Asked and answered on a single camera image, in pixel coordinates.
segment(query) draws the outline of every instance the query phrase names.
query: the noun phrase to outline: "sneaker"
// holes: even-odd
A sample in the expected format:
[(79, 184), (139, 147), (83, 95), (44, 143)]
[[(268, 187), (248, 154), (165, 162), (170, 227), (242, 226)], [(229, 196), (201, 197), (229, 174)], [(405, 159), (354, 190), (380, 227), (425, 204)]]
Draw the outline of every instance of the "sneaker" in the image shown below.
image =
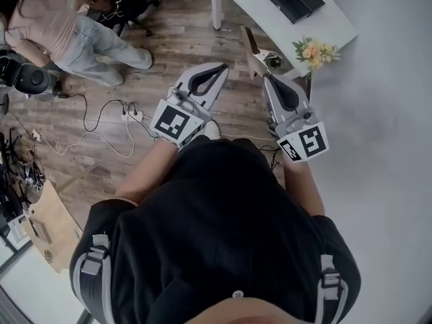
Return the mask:
[(216, 121), (210, 120), (205, 124), (204, 135), (211, 140), (221, 139), (221, 132), (219, 131), (219, 126)]
[(151, 53), (144, 48), (137, 49), (137, 51), (140, 52), (140, 58), (142, 60), (142, 65), (137, 68), (140, 68), (142, 70), (148, 70), (149, 68), (151, 68), (153, 66), (153, 57)]
[(216, 124), (216, 121), (210, 120), (204, 126), (204, 128), (195, 134), (193, 138), (190, 140), (192, 142), (198, 136), (206, 136), (208, 139), (216, 140), (221, 139), (221, 133), (219, 131), (219, 126)]

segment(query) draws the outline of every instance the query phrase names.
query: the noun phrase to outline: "black t-shirt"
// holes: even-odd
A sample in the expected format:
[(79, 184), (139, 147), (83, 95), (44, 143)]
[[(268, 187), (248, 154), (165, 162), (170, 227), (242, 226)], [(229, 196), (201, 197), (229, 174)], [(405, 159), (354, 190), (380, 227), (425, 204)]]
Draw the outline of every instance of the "black t-shirt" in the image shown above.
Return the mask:
[(72, 265), (104, 233), (116, 323), (184, 323), (237, 290), (313, 322), (321, 254), (333, 255), (349, 287), (342, 318), (360, 290), (333, 221), (310, 217), (258, 153), (228, 141), (185, 150), (137, 208), (118, 199), (95, 204)]

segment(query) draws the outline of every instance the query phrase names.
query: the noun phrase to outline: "light blue jeans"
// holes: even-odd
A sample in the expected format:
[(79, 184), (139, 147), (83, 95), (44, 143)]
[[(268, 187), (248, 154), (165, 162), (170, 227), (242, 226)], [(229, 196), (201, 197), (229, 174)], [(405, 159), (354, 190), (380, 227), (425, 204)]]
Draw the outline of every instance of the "light blue jeans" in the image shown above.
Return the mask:
[(113, 66), (97, 61), (97, 54), (142, 70), (152, 66), (149, 51), (132, 47), (111, 29), (84, 16), (78, 16), (69, 47), (55, 64), (66, 72), (106, 86), (123, 83), (122, 75)]

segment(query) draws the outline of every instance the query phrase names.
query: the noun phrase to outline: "power strip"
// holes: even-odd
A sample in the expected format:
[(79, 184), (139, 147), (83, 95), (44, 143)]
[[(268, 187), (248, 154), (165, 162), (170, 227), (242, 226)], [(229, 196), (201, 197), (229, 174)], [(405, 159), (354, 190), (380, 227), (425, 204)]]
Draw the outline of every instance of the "power strip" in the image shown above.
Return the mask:
[(33, 131), (32, 131), (32, 137), (33, 137), (33, 140), (37, 140), (38, 142), (42, 142), (41, 134), (39, 132), (37, 132), (35, 129), (33, 129)]
[(141, 122), (142, 121), (142, 111), (129, 111), (129, 112), (126, 112), (126, 114), (122, 114), (121, 115), (121, 120), (123, 122), (125, 122), (125, 121), (129, 121), (129, 122), (138, 121), (138, 122)]

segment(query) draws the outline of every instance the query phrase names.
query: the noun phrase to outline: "white desk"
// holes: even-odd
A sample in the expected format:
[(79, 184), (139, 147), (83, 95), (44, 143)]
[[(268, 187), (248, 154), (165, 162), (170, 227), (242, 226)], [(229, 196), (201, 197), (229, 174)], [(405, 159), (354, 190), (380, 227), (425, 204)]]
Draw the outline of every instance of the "white desk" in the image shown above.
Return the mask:
[[(331, 43), (342, 48), (357, 32), (333, 0), (323, 0), (325, 5), (313, 15), (296, 24), (285, 17), (270, 0), (234, 0), (271, 38), (294, 70), (288, 77), (303, 77), (310, 71), (306, 62), (296, 60), (296, 50), (292, 42), (303, 36), (311, 36), (324, 43)], [(221, 0), (212, 0), (213, 26), (221, 28)]]

